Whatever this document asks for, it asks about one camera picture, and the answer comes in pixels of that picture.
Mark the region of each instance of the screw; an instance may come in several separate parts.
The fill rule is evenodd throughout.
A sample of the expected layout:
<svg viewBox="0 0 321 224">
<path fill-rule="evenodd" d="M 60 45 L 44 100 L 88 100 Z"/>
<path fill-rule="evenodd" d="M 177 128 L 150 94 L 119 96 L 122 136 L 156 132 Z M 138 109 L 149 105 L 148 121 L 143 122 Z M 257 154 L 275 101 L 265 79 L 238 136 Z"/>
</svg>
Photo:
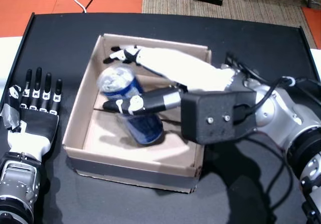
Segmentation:
<svg viewBox="0 0 321 224">
<path fill-rule="evenodd" d="M 229 115 L 224 115 L 223 118 L 224 118 L 224 120 L 225 120 L 226 122 L 228 122 L 229 120 L 231 120 L 231 117 L 230 117 Z"/>
<path fill-rule="evenodd" d="M 214 119 L 212 117 L 208 117 L 206 120 L 207 120 L 207 123 L 210 125 L 214 122 Z"/>
</svg>

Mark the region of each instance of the fingertip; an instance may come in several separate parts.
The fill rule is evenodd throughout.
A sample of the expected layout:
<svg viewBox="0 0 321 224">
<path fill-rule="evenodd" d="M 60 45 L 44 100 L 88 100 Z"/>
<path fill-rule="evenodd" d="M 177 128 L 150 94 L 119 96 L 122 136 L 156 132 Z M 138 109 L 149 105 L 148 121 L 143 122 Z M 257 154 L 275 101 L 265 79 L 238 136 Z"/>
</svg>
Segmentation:
<svg viewBox="0 0 321 224">
<path fill-rule="evenodd" d="M 114 46 L 110 48 L 113 52 L 118 52 L 121 50 L 121 48 L 119 46 Z"/>
<path fill-rule="evenodd" d="M 109 64 L 109 63 L 112 63 L 114 61 L 114 59 L 110 58 L 110 57 L 107 57 L 106 59 L 103 60 L 103 63 L 104 64 Z"/>
</svg>

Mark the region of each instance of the orange floor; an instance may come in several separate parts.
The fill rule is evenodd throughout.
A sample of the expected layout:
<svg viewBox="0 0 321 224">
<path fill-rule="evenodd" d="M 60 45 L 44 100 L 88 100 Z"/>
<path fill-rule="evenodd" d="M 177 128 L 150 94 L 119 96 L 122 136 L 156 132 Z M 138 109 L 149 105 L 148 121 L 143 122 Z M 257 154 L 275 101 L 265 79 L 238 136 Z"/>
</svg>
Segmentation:
<svg viewBox="0 0 321 224">
<path fill-rule="evenodd" d="M 321 10 L 302 8 L 305 19 L 313 35 L 316 47 L 321 49 Z"/>
<path fill-rule="evenodd" d="M 78 0 L 86 6 L 90 0 Z M 87 12 L 141 13 L 142 0 L 94 0 Z M 72 0 L 0 0 L 0 37 L 22 36 L 32 12 L 80 13 Z"/>
</svg>

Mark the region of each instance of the robotic finger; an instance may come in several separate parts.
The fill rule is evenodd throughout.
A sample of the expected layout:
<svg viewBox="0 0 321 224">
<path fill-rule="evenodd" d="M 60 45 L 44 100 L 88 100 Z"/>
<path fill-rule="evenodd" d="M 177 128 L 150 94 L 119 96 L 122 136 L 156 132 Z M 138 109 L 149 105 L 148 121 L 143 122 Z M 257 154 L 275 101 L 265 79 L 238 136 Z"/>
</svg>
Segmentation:
<svg viewBox="0 0 321 224">
<path fill-rule="evenodd" d="M 179 107 L 183 90 L 169 86 L 135 95 L 128 99 L 110 100 L 103 104 L 105 111 L 114 113 L 144 115 Z"/>
</svg>

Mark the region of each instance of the white cable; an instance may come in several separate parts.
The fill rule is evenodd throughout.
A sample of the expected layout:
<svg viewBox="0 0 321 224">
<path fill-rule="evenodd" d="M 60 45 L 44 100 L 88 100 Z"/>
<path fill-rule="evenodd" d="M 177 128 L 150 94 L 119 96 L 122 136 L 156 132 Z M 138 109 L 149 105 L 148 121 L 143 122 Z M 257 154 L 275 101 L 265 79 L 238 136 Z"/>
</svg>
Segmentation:
<svg viewBox="0 0 321 224">
<path fill-rule="evenodd" d="M 83 10 L 84 10 L 84 13 L 87 13 L 86 11 L 86 8 L 77 0 L 73 0 L 75 3 L 77 3 L 77 5 L 79 5 Z"/>
</svg>

